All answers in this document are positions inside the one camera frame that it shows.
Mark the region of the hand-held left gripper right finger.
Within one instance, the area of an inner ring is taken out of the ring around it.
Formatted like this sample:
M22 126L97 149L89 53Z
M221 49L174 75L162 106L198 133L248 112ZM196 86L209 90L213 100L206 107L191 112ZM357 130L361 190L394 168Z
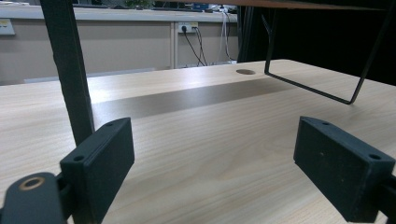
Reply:
M396 160L330 122L301 117L293 159L344 220L396 223Z

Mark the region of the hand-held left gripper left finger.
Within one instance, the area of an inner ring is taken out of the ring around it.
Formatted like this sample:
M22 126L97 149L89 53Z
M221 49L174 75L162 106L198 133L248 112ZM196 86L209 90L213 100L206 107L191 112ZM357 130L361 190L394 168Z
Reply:
M65 183L74 193L75 224L101 224L134 164L129 118L110 121L60 161Z

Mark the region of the white partition post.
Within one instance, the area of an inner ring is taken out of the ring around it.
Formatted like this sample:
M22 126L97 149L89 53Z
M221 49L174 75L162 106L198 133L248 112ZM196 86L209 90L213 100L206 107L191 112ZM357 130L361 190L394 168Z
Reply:
M170 68L177 68L178 33L177 23L170 23Z

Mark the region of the white wall socket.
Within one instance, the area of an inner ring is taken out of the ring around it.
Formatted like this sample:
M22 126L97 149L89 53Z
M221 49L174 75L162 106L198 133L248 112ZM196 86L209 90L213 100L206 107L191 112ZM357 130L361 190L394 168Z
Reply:
M195 29L198 27L197 22L186 22L181 21L177 26L177 32L179 34L189 34L194 33Z

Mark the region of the white wall plate yellow label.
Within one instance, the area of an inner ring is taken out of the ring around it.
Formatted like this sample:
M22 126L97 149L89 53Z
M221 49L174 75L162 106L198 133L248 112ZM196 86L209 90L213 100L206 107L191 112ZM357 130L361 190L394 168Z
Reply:
M0 19L0 35L15 35L11 19Z

